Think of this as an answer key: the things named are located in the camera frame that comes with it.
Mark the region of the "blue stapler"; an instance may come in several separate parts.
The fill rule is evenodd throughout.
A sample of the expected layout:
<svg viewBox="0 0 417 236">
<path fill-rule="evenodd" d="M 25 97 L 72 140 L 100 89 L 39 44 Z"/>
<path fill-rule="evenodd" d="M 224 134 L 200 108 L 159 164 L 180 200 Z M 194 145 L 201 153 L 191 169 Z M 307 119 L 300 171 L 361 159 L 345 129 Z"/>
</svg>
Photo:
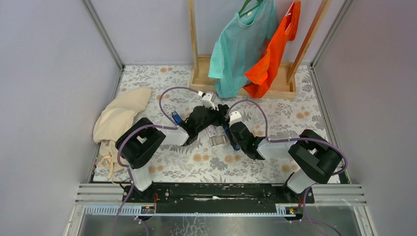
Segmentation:
<svg viewBox="0 0 417 236">
<path fill-rule="evenodd" d="M 183 119 L 177 112 L 172 112 L 171 117 L 176 125 L 180 125 L 183 122 Z"/>
<path fill-rule="evenodd" d="M 232 134 L 230 133 L 229 127 L 228 126 L 223 126 L 224 132 L 229 140 L 230 145 L 232 146 L 233 150 L 235 151 L 239 151 L 240 147 L 237 145 L 236 140 L 234 139 L 234 137 L 232 136 Z"/>
</svg>

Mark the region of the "staples box tray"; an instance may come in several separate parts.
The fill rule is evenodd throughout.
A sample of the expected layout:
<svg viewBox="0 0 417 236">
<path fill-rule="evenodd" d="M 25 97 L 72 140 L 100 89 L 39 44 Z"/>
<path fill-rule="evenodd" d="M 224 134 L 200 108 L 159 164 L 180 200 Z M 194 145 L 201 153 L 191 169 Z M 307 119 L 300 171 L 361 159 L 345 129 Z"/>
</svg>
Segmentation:
<svg viewBox="0 0 417 236">
<path fill-rule="evenodd" d="M 210 138 L 210 145 L 212 147 L 226 143 L 228 143 L 228 139 L 225 135 L 218 135 Z"/>
</svg>

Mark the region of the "red white staples box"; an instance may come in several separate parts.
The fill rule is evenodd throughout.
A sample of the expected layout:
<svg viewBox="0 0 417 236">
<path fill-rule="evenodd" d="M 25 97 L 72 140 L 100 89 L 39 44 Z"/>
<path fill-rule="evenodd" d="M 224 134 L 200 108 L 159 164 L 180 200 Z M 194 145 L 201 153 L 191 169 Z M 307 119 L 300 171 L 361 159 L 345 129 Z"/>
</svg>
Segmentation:
<svg viewBox="0 0 417 236">
<path fill-rule="evenodd" d="M 208 127 L 205 128 L 205 130 L 206 130 L 209 138 L 213 138 L 213 137 L 217 136 L 216 129 L 213 125 L 209 125 Z"/>
</svg>

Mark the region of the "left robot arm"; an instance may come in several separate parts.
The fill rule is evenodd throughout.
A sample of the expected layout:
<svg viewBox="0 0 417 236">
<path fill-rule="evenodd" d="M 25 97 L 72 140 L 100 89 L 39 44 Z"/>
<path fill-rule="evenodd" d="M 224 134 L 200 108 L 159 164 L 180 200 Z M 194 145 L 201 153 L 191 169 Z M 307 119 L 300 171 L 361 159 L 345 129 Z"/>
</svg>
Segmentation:
<svg viewBox="0 0 417 236">
<path fill-rule="evenodd" d="M 175 127 L 165 127 L 141 118 L 129 128 L 117 141 L 118 154 L 128 163 L 130 176 L 135 186 L 134 196 L 140 202 L 152 197 L 152 177 L 147 164 L 163 145 L 188 146 L 195 142 L 200 132 L 209 126 L 228 124 L 226 114 L 228 105 L 219 104 L 217 108 L 196 106 L 189 117 L 182 119 L 177 112 L 171 117 Z"/>
</svg>

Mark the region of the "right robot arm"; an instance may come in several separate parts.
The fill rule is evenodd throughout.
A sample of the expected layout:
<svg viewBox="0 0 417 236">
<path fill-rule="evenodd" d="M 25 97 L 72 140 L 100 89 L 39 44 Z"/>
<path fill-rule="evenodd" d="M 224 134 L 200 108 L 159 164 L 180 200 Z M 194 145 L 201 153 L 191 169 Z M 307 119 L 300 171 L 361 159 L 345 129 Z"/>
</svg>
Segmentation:
<svg viewBox="0 0 417 236">
<path fill-rule="evenodd" d="M 288 157 L 296 162 L 299 170 L 290 175 L 282 189 L 284 200 L 290 203 L 313 184 L 326 184 L 331 176 L 344 171 L 336 171 L 339 163 L 347 160 L 342 151 L 310 129 L 295 138 L 268 140 L 254 136 L 240 121 L 231 124 L 227 132 L 232 143 L 253 160 Z"/>
</svg>

